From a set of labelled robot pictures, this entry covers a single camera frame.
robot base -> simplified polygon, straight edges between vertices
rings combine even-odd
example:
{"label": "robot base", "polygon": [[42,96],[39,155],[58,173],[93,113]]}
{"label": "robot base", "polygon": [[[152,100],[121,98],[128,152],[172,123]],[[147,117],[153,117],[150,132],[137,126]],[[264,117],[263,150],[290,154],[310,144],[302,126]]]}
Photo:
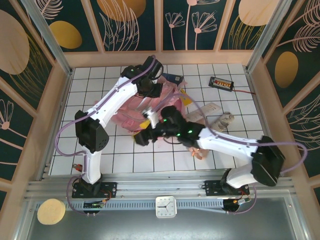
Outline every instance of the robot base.
{"label": "robot base", "polygon": [[221,180],[204,181],[202,189],[205,189],[205,194],[209,196],[241,196],[243,194],[250,195],[249,186],[243,185],[240,188],[234,188],[227,184],[226,177],[231,169],[228,169]]}
{"label": "robot base", "polygon": [[100,188],[96,194],[87,190],[81,182],[77,182],[73,186],[73,199],[110,199],[115,198],[117,194],[116,182],[100,182]]}

yellow circle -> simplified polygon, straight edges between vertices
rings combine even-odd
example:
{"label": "yellow circle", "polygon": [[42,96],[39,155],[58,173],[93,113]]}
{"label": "yellow circle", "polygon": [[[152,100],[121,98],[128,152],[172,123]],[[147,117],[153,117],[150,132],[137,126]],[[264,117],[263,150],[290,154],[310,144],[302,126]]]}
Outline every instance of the yellow circle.
{"label": "yellow circle", "polygon": [[282,53],[275,64],[275,82],[280,88],[287,88],[295,80],[298,72],[298,58],[290,51]]}
{"label": "yellow circle", "polygon": [[279,0],[241,0],[239,18],[249,26],[262,26],[269,22]]}
{"label": "yellow circle", "polygon": [[41,204],[37,218],[43,225],[54,225],[61,221],[65,213],[65,204],[58,199],[51,198]]}
{"label": "yellow circle", "polygon": [[10,14],[0,10],[0,69],[8,74],[22,73],[29,62],[28,35]]}
{"label": "yellow circle", "polygon": [[61,47],[76,49],[81,46],[82,37],[80,32],[72,24],[66,21],[55,21],[49,27]]}
{"label": "yellow circle", "polygon": [[[128,9],[129,15],[125,11],[123,2]],[[97,0],[97,3],[105,15],[119,22],[132,19],[130,9],[132,9],[136,18],[140,17],[146,9],[146,0]]]}

analog clock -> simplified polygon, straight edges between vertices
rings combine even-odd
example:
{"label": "analog clock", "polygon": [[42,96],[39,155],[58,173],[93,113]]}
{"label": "analog clock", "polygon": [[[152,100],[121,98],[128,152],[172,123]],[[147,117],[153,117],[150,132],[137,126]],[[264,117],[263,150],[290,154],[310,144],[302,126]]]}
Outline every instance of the analog clock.
{"label": "analog clock", "polygon": [[173,196],[158,196],[155,199],[155,215],[160,218],[173,218],[177,214],[177,201]]}

blue box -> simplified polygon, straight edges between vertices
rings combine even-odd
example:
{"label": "blue box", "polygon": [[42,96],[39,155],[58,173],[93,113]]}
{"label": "blue box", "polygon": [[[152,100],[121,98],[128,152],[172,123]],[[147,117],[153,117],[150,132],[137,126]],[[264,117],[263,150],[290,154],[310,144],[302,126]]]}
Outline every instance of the blue box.
{"label": "blue box", "polygon": [[177,86],[183,82],[184,80],[184,76],[180,76],[180,75],[174,75],[174,74],[169,74],[169,73],[162,73],[162,76],[164,76],[164,78],[166,80],[168,80],[171,83],[176,84]]}

glass panel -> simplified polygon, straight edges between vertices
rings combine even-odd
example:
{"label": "glass panel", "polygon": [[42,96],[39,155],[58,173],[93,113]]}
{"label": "glass panel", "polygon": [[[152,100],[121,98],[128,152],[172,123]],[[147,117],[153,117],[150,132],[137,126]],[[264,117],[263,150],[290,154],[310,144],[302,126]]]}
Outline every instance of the glass panel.
{"label": "glass panel", "polygon": [[42,225],[34,213],[28,240],[244,240],[296,239],[283,198],[259,198],[241,216],[202,210],[178,210],[174,218],[158,219],[155,211],[108,211],[85,217],[67,211],[56,225]]}

